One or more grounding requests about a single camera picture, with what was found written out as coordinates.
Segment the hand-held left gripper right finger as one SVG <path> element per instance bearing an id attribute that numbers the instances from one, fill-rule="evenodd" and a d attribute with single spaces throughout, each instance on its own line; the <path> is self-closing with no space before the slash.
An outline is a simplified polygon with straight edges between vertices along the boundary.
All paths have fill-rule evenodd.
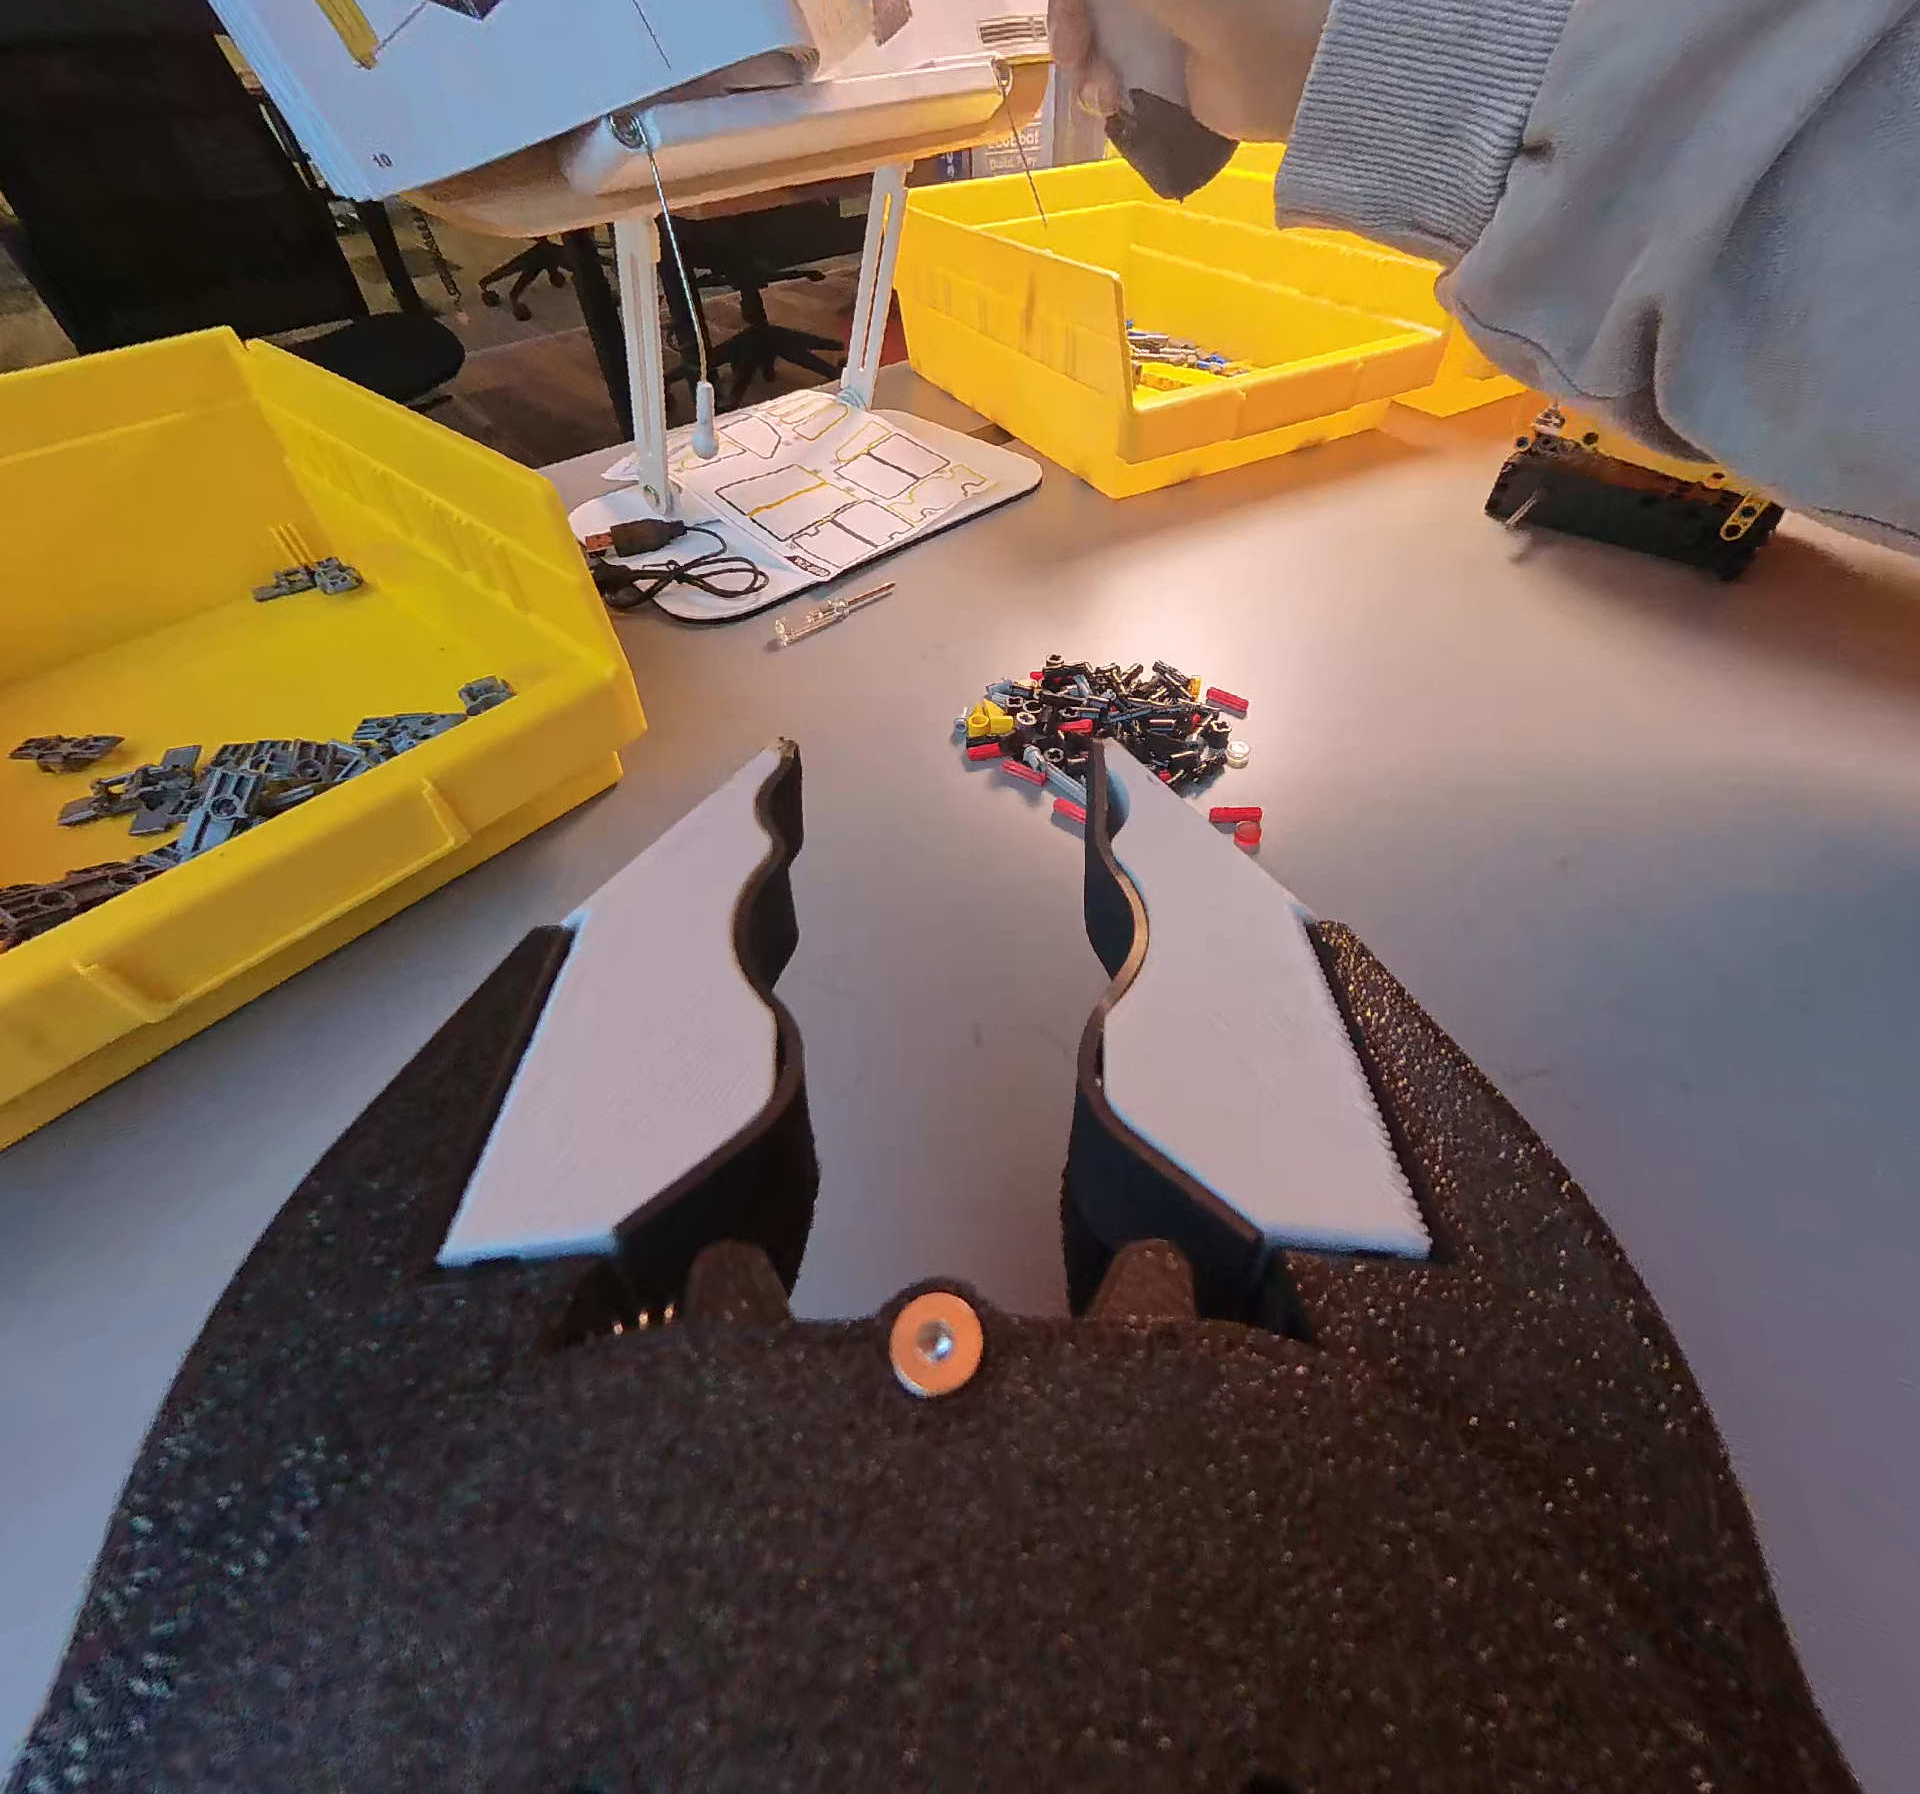
<path id="1" fill-rule="evenodd" d="M 1139 757 L 1084 774 L 1082 921 L 1106 976 L 1062 1180 L 1067 1305 L 1163 1244 L 1201 1318 L 1311 1326 L 1296 1258 L 1436 1257 L 1316 924 Z"/>

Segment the yellow plastic parts bin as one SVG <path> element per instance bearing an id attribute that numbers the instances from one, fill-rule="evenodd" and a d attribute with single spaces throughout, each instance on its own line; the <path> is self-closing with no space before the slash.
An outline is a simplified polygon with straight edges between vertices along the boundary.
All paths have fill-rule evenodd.
<path id="1" fill-rule="evenodd" d="M 1283 157 L 1283 144 L 1239 145 L 1222 176 L 1192 205 L 1215 220 L 1276 232 L 1276 180 Z M 1446 420 L 1526 393 L 1524 383 L 1496 368 L 1440 307 L 1436 265 L 1326 226 L 1290 226 L 1283 236 L 1295 244 L 1331 245 L 1350 259 L 1372 259 L 1372 278 L 1390 292 L 1400 316 L 1438 324 L 1444 331 L 1441 358 L 1431 383 L 1392 396 L 1396 407 Z"/>
<path id="2" fill-rule="evenodd" d="M 87 774 L 12 749 L 168 750 L 468 725 L 5 948 L 3 1145 L 610 790 L 645 733 L 542 477 L 272 343 L 217 329 L 5 377 L 5 884 L 118 870 L 60 825 Z"/>
<path id="3" fill-rule="evenodd" d="M 913 192 L 895 292 L 920 378 L 1121 501 L 1370 430 L 1428 387 L 1444 331 L 1372 275 L 1106 161 Z M 1256 372 L 1136 393 L 1129 318 Z"/>

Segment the clear-handled small screwdriver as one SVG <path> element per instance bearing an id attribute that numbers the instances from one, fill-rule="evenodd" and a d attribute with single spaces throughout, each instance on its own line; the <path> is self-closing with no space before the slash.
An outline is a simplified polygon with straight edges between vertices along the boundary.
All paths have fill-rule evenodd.
<path id="1" fill-rule="evenodd" d="M 794 617 L 781 617 L 772 627 L 772 650 L 778 653 L 788 653 L 803 640 L 815 638 L 826 630 L 833 630 L 848 623 L 850 617 L 869 611 L 897 593 L 897 582 L 884 580 L 866 589 L 848 593 L 844 598 L 832 599 L 820 607 L 804 611 Z"/>

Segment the grey desk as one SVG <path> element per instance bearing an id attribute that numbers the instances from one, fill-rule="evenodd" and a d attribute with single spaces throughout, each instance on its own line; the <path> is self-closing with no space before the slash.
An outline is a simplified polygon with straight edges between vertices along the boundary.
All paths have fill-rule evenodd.
<path id="1" fill-rule="evenodd" d="M 616 790 L 5 1154 L 5 1768 L 132 1456 L 335 1137 L 533 924 L 767 742 L 823 1158 L 799 1313 L 1062 1305 L 1078 847 L 951 725 L 1046 656 L 1251 704 L 1256 864 L 1349 924 L 1626 1248 L 1733 1454 L 1828 1722 L 1916 1791 L 1916 559 L 1787 520 L 1740 582 L 1482 506 L 1524 399 L 1108 501 L 1037 494 L 772 624 L 617 624 Z"/>

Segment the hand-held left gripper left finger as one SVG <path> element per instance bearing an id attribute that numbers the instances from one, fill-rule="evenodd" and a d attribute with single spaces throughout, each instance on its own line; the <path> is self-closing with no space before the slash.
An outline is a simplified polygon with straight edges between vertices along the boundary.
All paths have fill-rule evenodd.
<path id="1" fill-rule="evenodd" d="M 738 1244 L 794 1291 L 820 1187 L 780 997 L 803 847 L 799 745 L 780 738 L 566 917 L 438 1266 L 586 1257 L 656 1314 Z"/>

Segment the scattered blue grey brick pieces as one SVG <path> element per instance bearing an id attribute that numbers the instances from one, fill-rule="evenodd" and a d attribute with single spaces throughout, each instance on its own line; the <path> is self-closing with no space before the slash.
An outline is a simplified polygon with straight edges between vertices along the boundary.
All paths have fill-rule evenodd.
<path id="1" fill-rule="evenodd" d="M 1136 393 L 1187 393 L 1214 383 L 1240 380 L 1256 372 L 1219 350 L 1145 326 L 1135 318 L 1124 322 L 1131 384 Z"/>

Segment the yellow brick robot model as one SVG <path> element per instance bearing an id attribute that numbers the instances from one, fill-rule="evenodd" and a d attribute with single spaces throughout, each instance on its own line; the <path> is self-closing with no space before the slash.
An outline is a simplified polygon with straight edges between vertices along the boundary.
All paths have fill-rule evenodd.
<path id="1" fill-rule="evenodd" d="M 1680 462 L 1561 404 L 1519 437 L 1484 513 L 1508 532 L 1553 532 L 1737 580 L 1785 510 L 1714 462 Z"/>

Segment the black office chair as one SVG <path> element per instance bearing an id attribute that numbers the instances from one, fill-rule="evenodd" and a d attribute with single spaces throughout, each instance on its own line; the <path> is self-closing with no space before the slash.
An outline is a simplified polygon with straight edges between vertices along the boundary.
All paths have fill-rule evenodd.
<path id="1" fill-rule="evenodd" d="M 826 197 L 790 197 L 714 219 L 682 219 L 663 245 L 659 292 L 664 311 L 667 389 L 694 389 L 698 353 L 726 409 L 770 383 L 781 368 L 833 383 L 848 367 L 841 326 L 820 336 L 774 321 L 774 287 L 823 285 L 826 265 L 858 260 L 866 236 L 871 188 Z"/>
<path id="2" fill-rule="evenodd" d="M 80 353 L 214 326 L 419 404 L 466 351 L 374 313 L 204 0 L 3 0 L 5 256 Z"/>

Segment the pile of small connector pins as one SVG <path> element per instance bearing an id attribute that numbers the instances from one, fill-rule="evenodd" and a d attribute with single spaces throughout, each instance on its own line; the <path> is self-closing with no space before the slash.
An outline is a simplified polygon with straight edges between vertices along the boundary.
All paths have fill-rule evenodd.
<path id="1" fill-rule="evenodd" d="M 1090 747 L 1111 742 L 1190 794 L 1235 772 L 1227 741 L 1245 738 L 1249 704 L 1178 666 L 1098 664 L 1047 656 L 1028 672 L 982 686 L 951 724 L 972 765 L 1010 765 L 1059 799 L 1084 800 Z"/>

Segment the person's right forearm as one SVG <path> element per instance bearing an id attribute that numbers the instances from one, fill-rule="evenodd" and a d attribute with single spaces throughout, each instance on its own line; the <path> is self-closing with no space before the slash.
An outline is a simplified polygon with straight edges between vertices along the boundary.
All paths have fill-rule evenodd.
<path id="1" fill-rule="evenodd" d="M 1331 0 L 1279 225 L 1438 265 L 1501 371 L 1917 537 L 1917 0 Z"/>

